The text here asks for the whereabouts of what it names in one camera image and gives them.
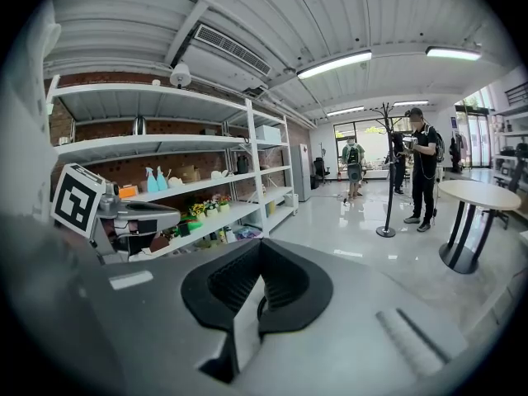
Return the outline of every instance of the brick wall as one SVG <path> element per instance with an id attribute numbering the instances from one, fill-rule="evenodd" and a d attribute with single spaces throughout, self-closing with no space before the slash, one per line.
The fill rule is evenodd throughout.
<path id="1" fill-rule="evenodd" d="M 70 136 L 72 130 L 72 116 L 66 110 L 66 107 L 55 99 L 53 112 L 49 116 L 49 140 L 52 145 L 59 144 L 59 138 L 62 136 Z"/>
<path id="2" fill-rule="evenodd" d="M 154 79 L 159 79 L 162 85 L 170 86 L 168 78 L 156 77 L 154 75 L 146 75 L 141 73 L 84 73 L 76 75 L 68 75 L 61 77 L 59 81 L 60 87 L 80 85 L 87 83 L 151 83 Z M 203 92 L 215 97 L 223 98 L 238 103 L 243 101 L 227 92 L 222 92 L 212 87 L 203 86 L 200 84 L 191 84 L 191 89 L 196 92 Z M 49 128 L 51 143 L 56 145 L 60 136 L 69 136 L 72 118 L 66 111 L 64 106 L 57 99 L 54 102 L 53 114 L 49 117 Z M 259 111 L 272 114 L 264 107 L 258 107 Z M 92 125 L 80 125 L 75 129 L 75 141 L 82 141 L 85 139 L 107 138 L 113 136 L 129 135 L 132 130 L 132 120 L 123 120 L 115 122 L 96 123 Z M 204 125 L 199 123 L 181 122 L 178 120 L 147 120 L 147 131 L 150 134 L 199 134 L 204 128 L 216 129 L 216 133 L 220 134 L 220 127 L 214 125 Z M 290 143 L 307 144 L 309 146 L 309 132 L 295 123 L 288 122 L 288 130 L 290 135 Z M 248 137 L 248 130 L 230 127 L 229 133 L 234 136 Z M 236 158 L 242 153 L 233 154 L 233 165 L 236 170 Z M 250 170 L 252 170 L 252 160 L 248 156 Z M 283 165 L 281 148 L 271 148 L 266 152 L 259 152 L 260 165 L 268 165 L 276 167 Z M 140 182 L 145 180 L 145 168 L 151 167 L 156 171 L 158 166 L 162 167 L 164 174 L 168 174 L 170 169 L 180 166 L 194 165 L 200 171 L 201 178 L 208 178 L 213 170 L 224 170 L 226 167 L 224 160 L 224 153 L 192 153 L 192 154 L 174 154 L 163 156 L 152 156 L 142 158 L 131 158 L 126 160 L 119 160 L 114 162 L 106 162 L 93 164 L 88 168 L 93 172 L 103 176 L 104 178 L 117 182 L 119 186 L 123 185 L 137 185 L 140 187 Z M 52 175 L 52 185 L 56 185 L 59 179 L 61 167 L 55 168 Z M 277 186 L 285 185 L 285 173 L 277 172 L 271 175 L 262 177 L 264 186 L 272 186 L 273 181 Z M 241 195 L 251 194 L 255 191 L 254 180 L 245 180 L 235 182 L 237 193 Z M 159 204 L 169 205 L 179 210 L 186 210 L 186 208 L 197 199 L 202 201 L 209 198 L 214 193 L 229 193 L 229 186 L 217 186 L 215 188 L 208 188 L 203 191 L 198 191 L 193 195 L 185 194 L 183 196 L 175 196 L 165 200 L 156 201 Z"/>

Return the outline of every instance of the air conditioning vent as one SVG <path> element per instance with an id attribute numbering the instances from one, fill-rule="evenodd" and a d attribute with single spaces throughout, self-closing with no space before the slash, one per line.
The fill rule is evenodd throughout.
<path id="1" fill-rule="evenodd" d="M 198 31 L 195 33 L 195 39 L 213 45 L 217 49 L 231 54 L 233 57 L 243 61 L 245 64 L 248 64 L 263 75 L 267 76 L 271 70 L 271 67 L 266 64 L 264 60 L 252 53 L 249 49 L 246 49 L 235 40 L 232 40 L 213 28 L 200 25 Z"/>

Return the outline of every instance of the spray bottle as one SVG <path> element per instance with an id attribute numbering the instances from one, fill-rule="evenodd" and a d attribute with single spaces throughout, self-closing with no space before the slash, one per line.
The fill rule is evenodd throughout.
<path id="1" fill-rule="evenodd" d="M 147 168 L 147 191 L 148 192 L 158 192 L 159 191 L 158 183 L 156 182 L 156 179 L 154 178 L 153 170 L 151 167 L 146 167 L 146 168 Z"/>
<path id="2" fill-rule="evenodd" d="M 160 191 L 165 191 L 167 189 L 167 181 L 165 180 L 165 177 L 163 177 L 161 166 L 158 166 L 158 189 Z"/>

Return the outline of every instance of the backpack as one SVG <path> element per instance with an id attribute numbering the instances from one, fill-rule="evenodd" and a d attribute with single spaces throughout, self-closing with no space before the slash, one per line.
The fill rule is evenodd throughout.
<path id="1" fill-rule="evenodd" d="M 430 125 L 426 125 L 426 134 L 429 134 L 430 128 Z M 436 130 L 436 136 L 438 137 L 438 142 L 436 143 L 436 162 L 442 163 L 444 161 L 444 152 L 446 151 L 446 147 L 444 145 L 442 136 L 438 133 L 438 130 Z"/>
<path id="2" fill-rule="evenodd" d="M 351 164 L 359 164 L 360 163 L 360 150 L 357 149 L 356 145 L 352 145 L 348 149 L 348 157 L 346 159 L 346 164 L 349 166 Z"/>

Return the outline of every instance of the white floor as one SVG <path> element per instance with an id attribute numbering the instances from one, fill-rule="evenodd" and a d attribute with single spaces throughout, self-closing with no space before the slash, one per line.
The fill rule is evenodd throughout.
<path id="1" fill-rule="evenodd" d="M 310 246 L 331 257 L 345 257 L 384 272 L 431 307 L 449 315 L 470 343 L 477 344 L 493 331 L 497 325 L 491 314 L 476 328 L 468 330 L 468 327 L 481 314 L 489 295 L 528 265 L 528 247 L 519 234 L 528 229 L 525 225 L 511 218 L 505 231 L 503 223 L 496 219 L 478 270 L 472 275 L 461 275 L 450 270 L 438 255 L 455 221 L 456 200 L 441 196 L 436 224 L 428 232 L 419 233 L 416 224 L 403 222 L 412 213 L 413 201 L 407 185 L 405 195 L 394 195 L 390 226 L 396 230 L 396 236 L 381 238 L 375 230 L 385 221 L 388 182 L 365 184 L 361 188 L 363 196 L 349 207 L 340 197 L 346 188 L 346 182 L 335 181 L 320 186 L 308 201 L 299 203 L 298 214 L 274 229 L 271 237 Z M 483 219 L 478 209 L 466 246 L 476 247 Z M 495 312 L 503 311 L 509 304 L 510 297 L 506 294 L 497 303 Z"/>

